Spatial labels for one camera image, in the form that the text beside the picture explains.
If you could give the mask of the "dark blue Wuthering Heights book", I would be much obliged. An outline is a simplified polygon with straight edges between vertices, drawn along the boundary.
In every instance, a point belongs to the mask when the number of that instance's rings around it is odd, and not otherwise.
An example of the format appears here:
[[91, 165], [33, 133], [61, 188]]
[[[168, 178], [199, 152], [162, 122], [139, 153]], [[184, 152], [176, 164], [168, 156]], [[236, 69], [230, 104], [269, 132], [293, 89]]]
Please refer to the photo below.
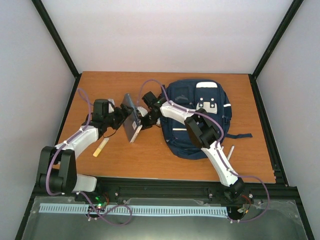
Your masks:
[[139, 119], [138, 109], [132, 101], [129, 93], [126, 93], [124, 95], [122, 104], [128, 107], [128, 117], [123, 122], [124, 131], [128, 141], [130, 143], [133, 143], [136, 140], [140, 130], [142, 129], [142, 123]]

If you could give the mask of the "navy blue student backpack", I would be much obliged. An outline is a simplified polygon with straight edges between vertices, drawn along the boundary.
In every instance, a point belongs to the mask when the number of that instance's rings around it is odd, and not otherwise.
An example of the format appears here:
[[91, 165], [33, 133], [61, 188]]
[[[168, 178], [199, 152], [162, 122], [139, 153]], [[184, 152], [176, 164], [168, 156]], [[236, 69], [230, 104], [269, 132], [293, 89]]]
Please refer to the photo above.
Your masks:
[[[172, 82], [165, 89], [169, 100], [189, 108], [203, 108], [223, 129], [223, 137], [231, 139], [251, 138], [251, 133], [229, 134], [232, 120], [232, 106], [222, 86], [210, 79], [181, 79]], [[184, 124], [168, 117], [160, 117], [164, 140], [170, 151], [187, 160], [200, 160], [207, 156], [195, 147]]]

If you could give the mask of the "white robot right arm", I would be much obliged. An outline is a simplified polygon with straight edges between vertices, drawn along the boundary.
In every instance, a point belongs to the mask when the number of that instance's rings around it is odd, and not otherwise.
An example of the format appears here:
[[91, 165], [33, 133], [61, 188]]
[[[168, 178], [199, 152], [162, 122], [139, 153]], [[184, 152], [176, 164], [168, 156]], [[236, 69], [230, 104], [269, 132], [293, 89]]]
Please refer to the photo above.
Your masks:
[[222, 127], [207, 112], [189, 109], [163, 97], [156, 97], [151, 91], [142, 97], [149, 112], [141, 120], [144, 127], [153, 126], [159, 117], [173, 119], [185, 125], [192, 144], [201, 149], [218, 174], [224, 186], [224, 196], [235, 202], [242, 195], [245, 184], [224, 154], [220, 140], [224, 136]]

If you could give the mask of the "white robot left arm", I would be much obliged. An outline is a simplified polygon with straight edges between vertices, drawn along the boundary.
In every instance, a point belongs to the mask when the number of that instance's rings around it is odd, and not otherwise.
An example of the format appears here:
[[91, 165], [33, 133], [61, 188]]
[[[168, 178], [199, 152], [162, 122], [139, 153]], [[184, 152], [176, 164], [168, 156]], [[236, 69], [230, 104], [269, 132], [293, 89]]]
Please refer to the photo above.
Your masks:
[[136, 106], [129, 101], [115, 107], [109, 99], [95, 100], [76, 133], [60, 144], [41, 150], [35, 185], [51, 196], [86, 192], [92, 201], [101, 200], [104, 188], [97, 184], [96, 177], [77, 173], [76, 160], [108, 128], [119, 129], [135, 110]]

